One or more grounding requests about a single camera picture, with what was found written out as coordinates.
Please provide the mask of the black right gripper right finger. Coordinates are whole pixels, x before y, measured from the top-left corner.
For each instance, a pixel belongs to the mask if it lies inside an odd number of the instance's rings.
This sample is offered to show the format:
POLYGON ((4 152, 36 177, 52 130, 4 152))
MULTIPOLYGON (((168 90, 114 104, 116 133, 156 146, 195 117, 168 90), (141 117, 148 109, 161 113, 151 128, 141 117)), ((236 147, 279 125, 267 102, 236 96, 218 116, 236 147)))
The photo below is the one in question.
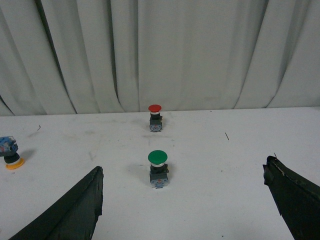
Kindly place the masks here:
POLYGON ((320 238, 320 187, 268 156, 263 165, 268 186, 279 214, 295 240, 320 238))

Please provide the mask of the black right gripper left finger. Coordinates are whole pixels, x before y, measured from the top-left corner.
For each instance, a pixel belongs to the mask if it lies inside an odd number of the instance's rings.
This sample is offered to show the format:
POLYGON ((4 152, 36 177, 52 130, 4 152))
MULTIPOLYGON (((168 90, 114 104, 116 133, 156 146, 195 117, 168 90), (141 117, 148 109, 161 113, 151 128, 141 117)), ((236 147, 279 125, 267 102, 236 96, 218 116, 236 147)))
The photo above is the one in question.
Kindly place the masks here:
POLYGON ((103 208, 103 168, 96 166, 12 240, 90 240, 103 208))

